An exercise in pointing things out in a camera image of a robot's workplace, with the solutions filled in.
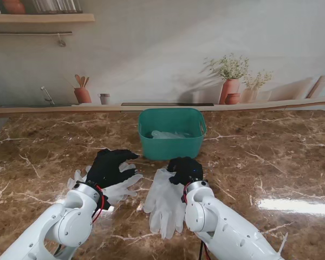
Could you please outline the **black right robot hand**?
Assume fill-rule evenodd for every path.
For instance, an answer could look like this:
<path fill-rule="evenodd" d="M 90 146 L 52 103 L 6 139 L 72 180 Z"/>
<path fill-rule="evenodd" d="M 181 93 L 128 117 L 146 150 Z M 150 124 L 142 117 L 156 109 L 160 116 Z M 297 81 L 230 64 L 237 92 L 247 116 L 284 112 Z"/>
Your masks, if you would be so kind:
<path fill-rule="evenodd" d="M 175 185 L 182 184 L 185 186 L 194 181 L 203 180 L 202 165 L 190 157 L 171 159 L 167 170 L 175 173 L 174 176 L 169 178 L 170 183 Z"/>

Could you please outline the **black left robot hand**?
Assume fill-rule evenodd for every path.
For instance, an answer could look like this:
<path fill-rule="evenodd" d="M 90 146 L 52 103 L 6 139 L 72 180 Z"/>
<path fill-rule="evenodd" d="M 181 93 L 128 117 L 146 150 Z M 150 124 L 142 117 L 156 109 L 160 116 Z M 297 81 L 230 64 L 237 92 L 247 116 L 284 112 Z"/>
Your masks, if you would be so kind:
<path fill-rule="evenodd" d="M 102 189 L 124 182 L 135 175 L 134 168 L 121 172 L 119 166 L 127 160 L 137 159 L 139 156 L 127 149 L 103 149 L 96 158 L 87 174 L 86 181 L 96 183 Z"/>

